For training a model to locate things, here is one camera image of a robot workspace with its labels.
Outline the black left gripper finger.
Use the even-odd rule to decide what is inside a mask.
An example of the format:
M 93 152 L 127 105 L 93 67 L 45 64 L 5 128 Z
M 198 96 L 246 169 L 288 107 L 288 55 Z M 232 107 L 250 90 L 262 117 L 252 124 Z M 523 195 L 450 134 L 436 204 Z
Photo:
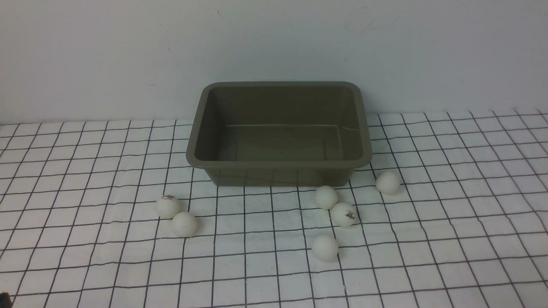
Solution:
M 11 298 L 8 293 L 0 293 L 0 307 L 10 307 Z

